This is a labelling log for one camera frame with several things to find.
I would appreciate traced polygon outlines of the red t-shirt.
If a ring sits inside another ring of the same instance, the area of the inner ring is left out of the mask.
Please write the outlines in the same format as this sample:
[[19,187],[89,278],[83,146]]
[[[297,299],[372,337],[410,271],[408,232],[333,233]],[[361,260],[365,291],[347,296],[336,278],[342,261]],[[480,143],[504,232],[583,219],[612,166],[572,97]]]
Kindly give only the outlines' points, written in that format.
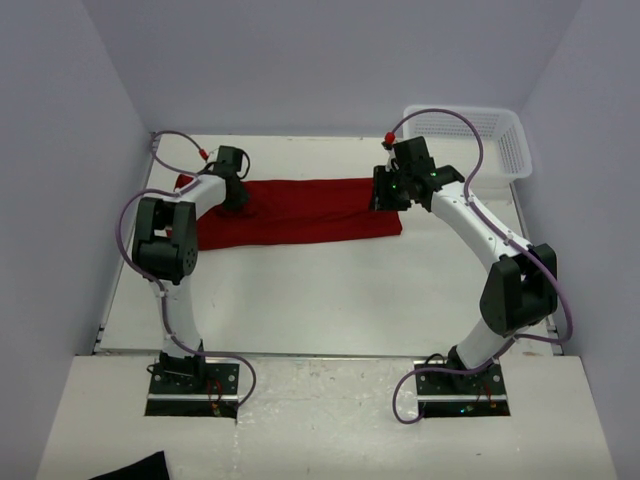
[[197,221],[201,250],[340,242],[398,236],[395,211],[371,211],[370,178],[254,180],[244,184],[249,202],[222,206]]

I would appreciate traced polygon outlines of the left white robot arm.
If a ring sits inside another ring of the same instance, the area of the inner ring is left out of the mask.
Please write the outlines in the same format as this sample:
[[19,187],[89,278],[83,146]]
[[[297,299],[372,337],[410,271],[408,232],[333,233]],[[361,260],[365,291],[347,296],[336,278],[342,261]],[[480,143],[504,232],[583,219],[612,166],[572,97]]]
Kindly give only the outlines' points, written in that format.
[[185,176],[183,186],[147,189],[137,205],[131,266],[148,280],[158,303],[164,334],[158,375],[187,393],[198,392],[208,379],[191,295],[197,220],[215,207],[236,211],[248,202],[243,180],[250,165],[243,149],[221,146],[201,171]]

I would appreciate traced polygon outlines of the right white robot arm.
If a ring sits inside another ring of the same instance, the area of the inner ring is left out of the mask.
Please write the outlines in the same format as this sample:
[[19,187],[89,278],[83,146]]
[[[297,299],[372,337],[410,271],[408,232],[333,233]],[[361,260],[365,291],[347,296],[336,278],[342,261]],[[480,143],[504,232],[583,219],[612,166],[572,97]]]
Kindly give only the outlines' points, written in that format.
[[374,168],[370,208],[406,211],[416,204],[446,223],[487,272],[479,299],[480,319],[451,348],[446,380],[467,393],[482,379],[480,369],[519,334],[557,310],[557,257],[547,244],[532,245],[484,207],[454,167],[438,167],[424,138],[386,144],[389,160]]

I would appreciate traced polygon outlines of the white plastic basket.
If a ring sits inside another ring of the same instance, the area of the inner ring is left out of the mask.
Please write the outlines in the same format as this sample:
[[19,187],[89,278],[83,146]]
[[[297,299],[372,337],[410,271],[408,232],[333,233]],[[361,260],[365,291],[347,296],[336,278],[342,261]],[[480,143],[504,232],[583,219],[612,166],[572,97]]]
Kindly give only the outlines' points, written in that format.
[[471,189],[497,190],[532,173],[531,154],[518,115],[507,109],[411,105],[399,128],[403,139],[422,136],[438,166],[469,175],[482,159]]

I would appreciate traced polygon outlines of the black cloth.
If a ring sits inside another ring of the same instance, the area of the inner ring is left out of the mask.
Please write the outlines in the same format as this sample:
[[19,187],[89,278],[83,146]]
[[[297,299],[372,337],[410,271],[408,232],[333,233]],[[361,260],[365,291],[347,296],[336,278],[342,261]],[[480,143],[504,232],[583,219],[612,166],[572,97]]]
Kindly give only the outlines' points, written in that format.
[[133,464],[93,477],[92,480],[169,480],[165,453],[158,451]]

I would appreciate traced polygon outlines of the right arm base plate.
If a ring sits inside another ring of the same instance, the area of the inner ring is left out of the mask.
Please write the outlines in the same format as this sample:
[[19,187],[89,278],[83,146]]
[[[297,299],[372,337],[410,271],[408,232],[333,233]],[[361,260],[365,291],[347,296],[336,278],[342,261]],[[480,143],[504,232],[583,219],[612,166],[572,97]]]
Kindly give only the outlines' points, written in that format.
[[493,364],[475,375],[420,373],[415,378],[423,419],[505,417],[510,415],[502,369]]

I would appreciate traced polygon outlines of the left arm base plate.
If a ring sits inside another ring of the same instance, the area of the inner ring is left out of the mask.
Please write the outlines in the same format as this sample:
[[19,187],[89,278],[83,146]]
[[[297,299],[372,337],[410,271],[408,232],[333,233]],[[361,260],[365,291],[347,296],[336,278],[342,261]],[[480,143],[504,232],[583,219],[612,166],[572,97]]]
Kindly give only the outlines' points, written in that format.
[[164,354],[147,366],[150,383],[146,417],[199,417],[236,420],[240,366],[203,357],[169,360]]

